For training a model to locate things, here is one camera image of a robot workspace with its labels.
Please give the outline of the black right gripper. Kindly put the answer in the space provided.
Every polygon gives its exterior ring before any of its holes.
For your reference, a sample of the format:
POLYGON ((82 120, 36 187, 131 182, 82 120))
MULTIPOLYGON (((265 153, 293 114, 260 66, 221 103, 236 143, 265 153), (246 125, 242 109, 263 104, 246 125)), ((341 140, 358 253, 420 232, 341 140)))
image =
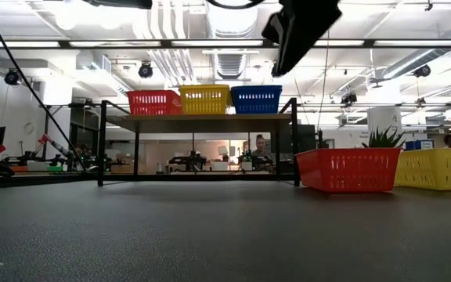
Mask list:
POLYGON ((276 73, 287 74, 342 16, 339 0, 279 0, 262 36, 279 43, 276 73))

